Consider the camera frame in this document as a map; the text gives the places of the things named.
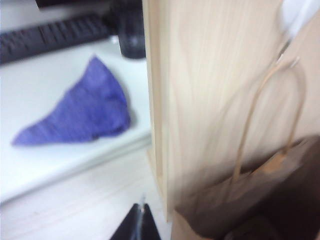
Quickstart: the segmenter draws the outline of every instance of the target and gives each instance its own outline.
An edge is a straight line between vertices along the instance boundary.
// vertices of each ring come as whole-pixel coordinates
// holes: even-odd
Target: wooden panel
[[[214,182],[231,175],[253,95],[286,39],[278,23],[281,0],[146,2],[158,4],[159,17],[149,29],[162,26],[160,41],[148,49],[166,47],[159,64],[151,63],[160,74],[150,81],[161,86],[158,98],[153,96],[154,129],[161,135],[154,142],[161,149],[155,161],[165,169],[163,191],[170,212],[194,190],[199,176]],[[320,134],[319,26],[318,12],[283,58],[300,56],[307,77],[295,139]],[[298,99],[290,71],[277,74],[266,86],[248,133],[245,168],[285,144]]]

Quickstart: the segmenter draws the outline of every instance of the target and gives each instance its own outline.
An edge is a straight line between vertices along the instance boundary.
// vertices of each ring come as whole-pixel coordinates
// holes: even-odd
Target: white desk
[[[170,239],[142,149],[1,206],[2,240],[108,240],[143,193],[162,240]]]
[[[15,135],[55,107],[94,54],[124,90],[130,129],[90,143],[13,147]],[[122,57],[117,42],[102,40],[38,55],[0,67],[0,75],[1,202],[151,142],[146,60]]]

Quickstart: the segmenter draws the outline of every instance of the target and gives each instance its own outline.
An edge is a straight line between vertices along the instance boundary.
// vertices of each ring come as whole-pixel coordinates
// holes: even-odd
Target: paper bag
[[[252,216],[257,207],[294,173],[303,179],[313,166],[299,171],[308,162],[320,160],[320,137],[303,139],[286,156],[276,153],[277,164],[262,165],[252,173],[231,178],[189,196],[173,213],[172,240],[220,239],[241,221]]]
[[[296,70],[299,80],[300,103],[285,148],[277,152],[258,169],[241,174],[242,158],[251,119],[260,93],[271,77],[280,70]],[[184,196],[174,213],[173,240],[201,240],[206,237],[216,240],[236,227],[241,221],[253,216],[260,204],[295,172],[312,158],[320,158],[320,138],[303,139],[292,147],[295,130],[306,98],[306,80],[297,61],[283,65],[275,64],[265,75],[257,89],[244,125],[232,177],[223,182],[199,189]]]

